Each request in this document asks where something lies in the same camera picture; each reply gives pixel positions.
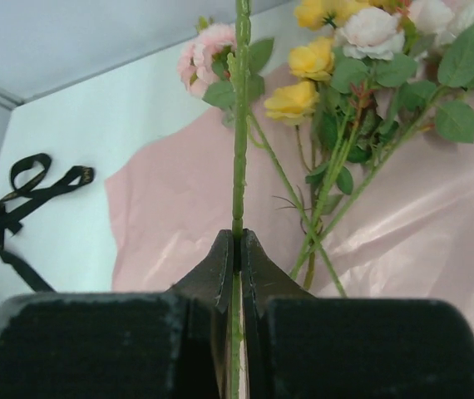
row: yellow rose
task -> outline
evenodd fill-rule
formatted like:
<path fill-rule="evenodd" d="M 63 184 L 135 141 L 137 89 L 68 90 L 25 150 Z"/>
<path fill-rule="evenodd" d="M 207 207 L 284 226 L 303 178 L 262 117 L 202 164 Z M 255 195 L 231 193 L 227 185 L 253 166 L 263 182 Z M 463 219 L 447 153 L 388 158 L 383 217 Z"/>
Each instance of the yellow rose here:
<path fill-rule="evenodd" d="M 296 47 L 289 54 L 291 73 L 314 81 L 329 81 L 334 65 L 333 39 L 317 37 L 308 46 Z"/>
<path fill-rule="evenodd" d="M 395 0 L 367 0 L 374 7 L 391 7 Z"/>
<path fill-rule="evenodd" d="M 311 81 L 280 87 L 264 102 L 266 115 L 291 126 L 302 123 L 314 112 L 319 95 Z"/>
<path fill-rule="evenodd" d="M 324 0 L 326 14 L 334 17 L 334 23 L 341 27 L 353 14 L 357 14 L 363 8 L 371 7 L 368 1 L 361 0 Z"/>
<path fill-rule="evenodd" d="M 323 0 L 302 0 L 294 9 L 294 15 L 301 27 L 308 27 L 312 31 L 320 29 L 325 18 Z"/>

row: plastic wrap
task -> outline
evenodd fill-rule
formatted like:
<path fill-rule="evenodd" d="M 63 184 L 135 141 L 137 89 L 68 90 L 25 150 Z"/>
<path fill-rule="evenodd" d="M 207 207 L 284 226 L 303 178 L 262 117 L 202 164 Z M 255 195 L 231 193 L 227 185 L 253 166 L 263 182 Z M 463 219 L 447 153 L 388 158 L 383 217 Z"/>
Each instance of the plastic wrap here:
<path fill-rule="evenodd" d="M 292 81 L 284 67 L 267 91 Z M 296 188 L 307 190 L 294 130 L 260 123 Z M 231 226 L 233 134 L 207 111 L 174 135 L 141 149 L 106 182 L 118 255 L 116 291 L 167 289 Z M 353 169 L 359 181 L 362 171 Z M 304 234 L 264 150 L 249 144 L 244 224 L 289 271 Z M 474 329 L 474 145 L 426 133 L 383 167 L 323 243 L 352 297 L 440 298 Z M 317 257 L 312 292 L 335 295 Z"/>

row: flower stem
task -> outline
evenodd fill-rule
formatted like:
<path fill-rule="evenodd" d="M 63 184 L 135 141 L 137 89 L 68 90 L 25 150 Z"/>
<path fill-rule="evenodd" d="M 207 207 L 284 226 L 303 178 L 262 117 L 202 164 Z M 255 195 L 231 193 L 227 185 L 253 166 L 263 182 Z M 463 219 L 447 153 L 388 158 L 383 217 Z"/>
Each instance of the flower stem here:
<path fill-rule="evenodd" d="M 309 254 L 309 263 L 307 266 L 307 271 L 305 272 L 304 288 L 308 291 L 311 289 L 314 278 L 314 260 L 316 258 L 315 252 Z"/>
<path fill-rule="evenodd" d="M 326 173 L 326 176 L 324 177 L 324 183 L 318 195 L 317 206 L 311 217 L 311 224 L 313 226 L 315 226 L 318 223 L 318 221 L 320 220 L 320 217 L 322 216 L 323 208 L 326 205 L 326 202 L 328 200 L 329 191 L 332 189 L 333 184 L 337 180 L 338 174 L 340 173 L 341 169 L 344 166 L 344 163 L 346 162 L 346 159 L 348 158 L 348 153 L 350 151 L 350 148 L 353 144 L 353 141 L 357 133 L 357 126 L 354 126 L 350 132 L 350 137 L 348 141 L 343 141 L 343 133 L 344 133 L 344 130 L 346 129 L 346 125 L 348 124 L 348 118 L 349 118 L 349 114 L 346 113 L 346 115 L 343 118 L 343 122 L 340 126 L 340 129 L 338 130 L 337 143 L 335 144 L 335 147 L 333 148 L 333 153 L 331 154 L 331 159 L 330 159 L 330 165 L 328 166 L 328 172 Z M 290 272 L 290 276 L 292 278 L 296 278 L 298 276 L 300 269 L 304 265 L 305 259 L 308 257 L 308 246 L 311 245 L 311 240 L 312 238 L 310 237 L 309 232 L 308 232 L 308 234 L 305 236 L 304 243 L 302 244 L 302 247 L 300 249 L 298 258 L 296 260 L 296 264 L 294 265 L 293 269 Z M 314 241 L 314 244 L 311 247 L 311 252 L 317 248 L 317 244 L 319 247 L 322 246 L 320 241 Z M 328 265 L 328 268 L 333 268 L 333 265 L 331 264 Z"/>
<path fill-rule="evenodd" d="M 363 182 L 361 183 L 361 185 L 352 193 L 352 195 L 350 196 L 350 198 L 348 199 L 348 201 L 346 201 L 346 203 L 344 203 L 343 207 L 340 209 L 339 212 L 337 212 L 337 214 L 333 217 L 333 219 L 331 220 L 331 222 L 329 222 L 328 226 L 326 226 L 326 228 L 324 229 L 324 231 L 320 234 L 320 241 L 318 242 L 318 245 L 315 244 L 312 246 L 312 248 L 309 250 L 309 252 L 306 254 L 306 256 L 304 257 L 304 262 L 305 262 L 305 259 L 308 257 L 308 256 L 311 256 L 311 253 L 317 249 L 318 246 L 322 246 L 321 245 L 321 242 L 322 240 L 324 240 L 329 233 L 331 233 L 333 231 L 333 229 L 335 228 L 335 226 L 337 225 L 337 223 L 343 218 L 343 216 L 348 212 L 348 210 L 351 208 L 351 206 L 355 203 L 355 201 L 357 201 L 357 199 L 361 196 L 361 194 L 365 191 L 365 189 L 368 187 L 368 185 L 370 185 L 370 183 L 372 182 L 372 180 L 376 177 L 376 175 L 378 174 L 378 172 L 383 168 L 383 166 L 387 163 L 387 161 L 390 159 L 390 157 L 394 154 L 394 152 L 402 146 L 403 143 L 405 143 L 406 141 L 408 141 L 409 139 L 411 139 L 418 131 L 418 127 L 420 125 L 421 122 L 423 122 L 425 120 L 425 117 L 428 113 L 428 111 L 432 108 L 433 104 L 439 99 L 441 98 L 443 95 L 446 94 L 446 89 L 445 88 L 441 88 L 437 91 L 437 93 L 434 95 L 432 101 L 427 105 L 426 109 L 424 110 L 424 112 L 422 112 L 420 114 L 420 116 L 407 128 L 407 130 L 405 131 L 405 134 L 399 139 L 397 140 L 393 145 L 392 147 L 390 148 L 389 151 L 387 151 L 387 153 L 385 154 L 385 156 L 378 162 L 377 165 L 375 165 L 372 170 L 370 171 L 370 173 L 368 174 L 368 176 L 363 180 Z"/>
<path fill-rule="evenodd" d="M 234 145 L 234 192 L 233 192 L 233 221 L 231 225 L 235 245 L 239 245 L 243 236 L 244 215 L 244 186 L 246 177 L 246 147 L 248 145 L 248 75 L 249 75 L 249 43 L 251 33 L 250 0 L 235 0 L 235 70 L 230 78 L 235 90 L 235 145 Z M 238 341 L 240 326 L 240 276 L 234 275 L 231 304 L 232 343 L 230 346 L 230 399 L 239 399 L 240 374 L 240 341 Z"/>
<path fill-rule="evenodd" d="M 311 168 L 307 166 L 307 162 L 305 162 L 304 156 L 304 148 L 302 147 L 302 136 L 300 135 L 300 128 L 296 126 L 296 142 L 298 144 L 298 154 L 300 156 L 300 161 L 302 162 L 302 166 L 308 171 L 311 171 Z"/>
<path fill-rule="evenodd" d="M 293 201 L 294 206 L 296 206 L 296 209 L 300 213 L 300 217 L 304 221 L 305 225 L 308 228 L 308 234 L 311 234 L 311 239 L 317 243 L 319 242 L 318 235 L 313 229 L 313 226 L 311 225 L 311 222 L 309 221 L 308 216 L 305 214 L 304 207 L 302 206 L 302 203 L 300 202 L 298 196 L 296 195 L 296 192 L 293 189 L 293 186 L 290 184 L 289 179 L 287 178 L 287 175 L 285 174 L 281 164 L 278 161 L 278 157 L 274 153 L 274 150 L 270 146 L 269 141 L 267 140 L 266 136 L 264 135 L 263 130 L 261 129 L 261 126 L 259 125 L 259 122 L 255 118 L 255 115 L 252 111 L 249 112 L 249 118 L 252 122 L 252 125 L 255 127 L 257 130 L 259 137 L 263 141 L 264 148 L 266 149 L 267 153 L 270 156 L 270 159 L 272 160 L 272 163 L 274 164 L 274 168 L 278 171 L 279 177 L 284 183 L 285 189 L 289 192 L 290 199 Z M 326 263 L 326 266 L 328 267 L 328 271 L 331 274 L 331 278 L 333 280 L 333 283 L 335 284 L 335 287 L 338 290 L 338 293 L 340 294 L 341 297 L 346 298 L 346 292 L 344 291 L 343 285 L 340 282 L 340 279 L 338 278 L 338 275 L 335 273 L 335 270 L 332 267 L 331 262 L 329 261 L 328 255 L 326 254 L 326 251 L 322 248 L 322 246 L 318 247 L 318 252 L 322 256 L 324 262 Z"/>
<path fill-rule="evenodd" d="M 249 140 L 252 142 L 252 144 L 254 145 L 254 147 L 259 148 L 260 150 L 263 150 L 263 149 L 264 149 L 263 145 L 260 144 L 260 143 L 254 138 L 254 135 L 252 135 L 252 132 L 250 131 L 250 129 L 248 129 L 248 138 L 249 138 Z"/>
<path fill-rule="evenodd" d="M 243 235 L 244 186 L 246 174 L 246 147 L 248 144 L 248 59 L 250 42 L 249 0 L 236 0 L 237 20 L 235 35 L 235 75 L 232 83 L 235 89 L 235 155 L 232 232 L 236 239 Z"/>

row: black strap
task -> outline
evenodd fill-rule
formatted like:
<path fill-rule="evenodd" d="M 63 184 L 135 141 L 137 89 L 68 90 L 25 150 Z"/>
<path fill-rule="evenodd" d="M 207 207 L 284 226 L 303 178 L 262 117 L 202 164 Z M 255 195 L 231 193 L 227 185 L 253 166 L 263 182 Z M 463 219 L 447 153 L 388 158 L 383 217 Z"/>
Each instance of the black strap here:
<path fill-rule="evenodd" d="M 34 176 L 22 187 L 15 185 L 15 179 L 24 171 L 33 169 L 38 163 L 43 170 Z M 54 289 L 24 260 L 17 255 L 8 252 L 4 248 L 4 233 L 8 229 L 17 234 L 22 229 L 21 220 L 30 213 L 45 204 L 48 200 L 71 191 L 78 190 L 84 185 L 90 184 L 95 178 L 93 168 L 85 166 L 73 166 L 61 179 L 45 189 L 36 189 L 37 185 L 47 175 L 51 167 L 52 159 L 47 154 L 36 154 L 28 156 L 12 166 L 10 171 L 10 183 L 13 191 L 0 199 L 0 258 L 5 264 L 10 264 L 19 276 L 36 292 L 51 291 Z M 6 203 L 16 198 L 28 198 L 29 201 L 18 206 L 11 212 L 6 211 Z"/>

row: flower bouquet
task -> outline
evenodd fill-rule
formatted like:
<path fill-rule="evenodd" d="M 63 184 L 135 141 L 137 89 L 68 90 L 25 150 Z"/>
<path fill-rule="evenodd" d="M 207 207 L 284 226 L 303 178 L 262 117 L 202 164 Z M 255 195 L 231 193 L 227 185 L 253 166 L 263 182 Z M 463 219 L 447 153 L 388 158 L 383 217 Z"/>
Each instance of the flower bouquet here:
<path fill-rule="evenodd" d="M 305 230 L 291 277 L 307 266 L 309 288 L 320 257 L 346 296 L 322 242 L 394 152 L 424 131 L 474 142 L 466 102 L 474 93 L 474 0 L 302 0 L 295 8 L 299 25 L 317 36 L 289 54 L 299 82 L 276 89 L 264 108 L 294 127 L 306 195 L 294 189 L 303 182 L 289 182 L 250 108 L 264 94 L 260 73 L 274 39 L 250 43 L 249 3 L 237 5 L 235 27 L 200 19 L 178 66 L 187 90 L 235 126 L 234 232 L 242 231 L 250 141 L 268 153 Z M 358 183 L 356 168 L 363 172 Z"/>

